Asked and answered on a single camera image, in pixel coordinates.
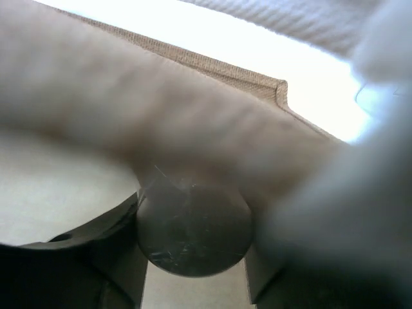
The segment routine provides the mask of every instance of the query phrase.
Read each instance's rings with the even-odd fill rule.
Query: round black object
[[[252,216],[238,192],[176,183],[161,174],[137,211],[138,241],[157,267],[185,277],[218,274],[252,242]]]

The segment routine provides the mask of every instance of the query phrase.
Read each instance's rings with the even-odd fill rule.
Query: black disc
[[[137,212],[138,240],[157,267],[205,277],[234,266],[246,254],[252,216],[238,192],[160,175],[144,194]]]

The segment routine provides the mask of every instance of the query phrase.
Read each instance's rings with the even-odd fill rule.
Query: brown fabric
[[[336,140],[334,136],[322,130],[320,127],[317,127],[316,125],[310,123],[298,114],[294,113],[288,107],[286,98],[288,92],[288,84],[285,80],[275,79],[253,71],[239,68],[226,62],[212,59],[198,53],[173,46],[171,44],[157,41],[144,35],[94,21],[92,19],[88,19],[79,15],[64,11],[60,12],[75,19],[79,19],[92,26],[100,28],[117,37],[121,37],[133,44],[139,45],[149,52],[156,53],[159,56],[170,59],[188,68],[192,68],[204,75],[223,82],[228,86],[235,87],[244,92],[250,93],[257,98],[260,98],[261,100],[267,101],[270,104],[276,105],[282,110],[294,116],[294,118],[298,122],[297,125],[306,126],[309,129],[314,130],[314,133],[318,133],[324,135],[326,138]]]

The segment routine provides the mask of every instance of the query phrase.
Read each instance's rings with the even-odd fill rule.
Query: white surface
[[[290,107],[346,142],[370,119],[354,102],[359,83],[346,63],[225,14],[177,0],[40,0],[289,85]]]

